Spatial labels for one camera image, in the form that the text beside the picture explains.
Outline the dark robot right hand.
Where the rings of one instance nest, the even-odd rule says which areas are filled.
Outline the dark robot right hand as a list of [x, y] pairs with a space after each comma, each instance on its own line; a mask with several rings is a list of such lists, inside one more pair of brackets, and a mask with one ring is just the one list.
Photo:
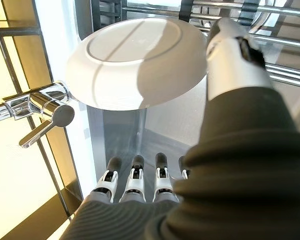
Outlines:
[[189, 169], [162, 201], [107, 204], [93, 191], [64, 240], [300, 240], [300, 132], [259, 47], [238, 22], [212, 26], [207, 94]]

